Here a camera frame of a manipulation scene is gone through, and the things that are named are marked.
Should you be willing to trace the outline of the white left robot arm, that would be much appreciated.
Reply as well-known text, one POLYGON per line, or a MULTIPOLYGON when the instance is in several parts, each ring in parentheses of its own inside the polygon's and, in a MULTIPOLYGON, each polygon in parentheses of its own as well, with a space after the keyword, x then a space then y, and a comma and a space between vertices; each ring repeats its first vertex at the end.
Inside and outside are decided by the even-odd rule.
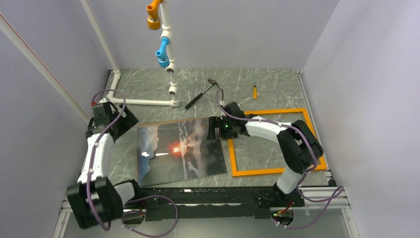
POLYGON ((85 133, 88 150, 83 167, 77 183, 67 188, 66 196, 80 228, 101 225, 108 230, 111 221, 122 217, 124 205, 136 208, 143 199, 134 179, 113 185, 106 175, 116 140, 138 119, 124 104, 93 103, 92 109, 94 117, 85 133))

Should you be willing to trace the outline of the yellow handled screwdriver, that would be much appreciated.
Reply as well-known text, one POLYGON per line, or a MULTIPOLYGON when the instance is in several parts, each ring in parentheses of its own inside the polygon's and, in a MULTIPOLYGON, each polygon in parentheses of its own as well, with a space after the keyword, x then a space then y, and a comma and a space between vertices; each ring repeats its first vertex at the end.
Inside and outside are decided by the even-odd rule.
POLYGON ((253 99, 256 100, 257 98, 258 98, 257 83, 254 82, 254 85, 253 85, 253 99))

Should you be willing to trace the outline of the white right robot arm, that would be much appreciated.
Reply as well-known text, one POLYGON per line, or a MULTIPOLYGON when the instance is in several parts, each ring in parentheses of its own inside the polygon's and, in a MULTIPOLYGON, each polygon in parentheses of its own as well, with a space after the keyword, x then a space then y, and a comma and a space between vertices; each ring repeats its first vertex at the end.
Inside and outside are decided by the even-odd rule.
POLYGON ((279 206, 286 205, 302 183, 304 175, 315 169, 324 154, 315 135, 303 120, 286 123, 256 114, 246 115, 236 102, 230 102, 220 109, 223 113, 221 116, 209 117, 208 140, 215 139, 217 135, 223 139, 244 135, 279 144, 286 167, 273 187, 273 200, 279 206))

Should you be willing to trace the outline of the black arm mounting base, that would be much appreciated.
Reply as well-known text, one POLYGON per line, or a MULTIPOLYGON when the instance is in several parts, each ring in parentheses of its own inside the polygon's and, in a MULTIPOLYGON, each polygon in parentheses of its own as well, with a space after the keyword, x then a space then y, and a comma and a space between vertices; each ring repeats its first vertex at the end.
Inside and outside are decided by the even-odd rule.
POLYGON ((273 186, 248 187, 142 187, 140 199, 124 205, 125 211, 141 210, 146 221, 180 219, 253 217, 269 219, 285 208, 304 207, 297 192, 283 195, 273 186))

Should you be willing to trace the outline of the orange picture frame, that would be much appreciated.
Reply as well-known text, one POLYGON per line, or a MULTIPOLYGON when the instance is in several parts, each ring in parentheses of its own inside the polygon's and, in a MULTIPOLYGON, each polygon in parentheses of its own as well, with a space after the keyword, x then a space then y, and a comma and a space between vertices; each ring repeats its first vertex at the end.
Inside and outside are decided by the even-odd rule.
MULTIPOLYGON (((244 111, 244 113, 246 115, 256 114, 260 116, 301 113, 305 119, 307 126, 309 127, 311 132, 315 134, 315 129, 310 119, 310 115, 307 109, 305 108, 252 110, 252 111, 244 111)), ((231 171, 232 171, 233 177, 273 175, 273 174, 281 174, 285 171, 285 167, 256 169, 256 170, 238 170, 237 168, 238 159, 235 154, 234 139, 228 139, 227 144, 228 144, 228 149, 229 149, 230 164, 231 164, 231 171)))

